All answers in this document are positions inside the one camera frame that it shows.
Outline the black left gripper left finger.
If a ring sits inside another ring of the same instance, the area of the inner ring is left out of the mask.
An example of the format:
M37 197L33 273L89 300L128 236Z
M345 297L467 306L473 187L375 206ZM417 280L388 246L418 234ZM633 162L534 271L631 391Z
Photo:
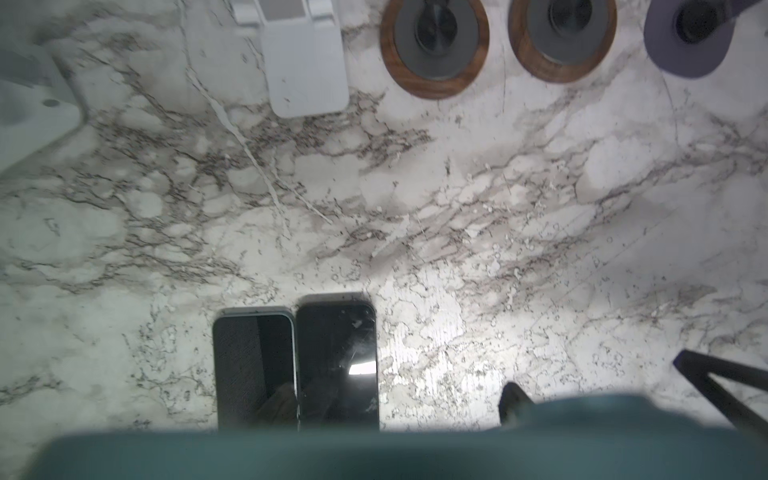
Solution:
M533 400L515 382L507 382L498 403L501 423L516 423L520 413L533 405Z

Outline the purple round phone stand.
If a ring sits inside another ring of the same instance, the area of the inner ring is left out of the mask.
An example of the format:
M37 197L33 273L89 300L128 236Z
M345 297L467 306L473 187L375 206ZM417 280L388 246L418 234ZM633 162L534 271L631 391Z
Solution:
M711 74L730 48L736 20L760 0L653 0L644 45L662 71L697 79Z

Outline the black phone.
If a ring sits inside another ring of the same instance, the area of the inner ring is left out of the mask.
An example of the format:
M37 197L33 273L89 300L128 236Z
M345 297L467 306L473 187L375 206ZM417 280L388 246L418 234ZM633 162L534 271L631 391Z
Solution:
M295 312L299 428L377 431L377 317L360 292L303 297Z
M284 307L224 309L212 338L218 428L297 430L292 313Z

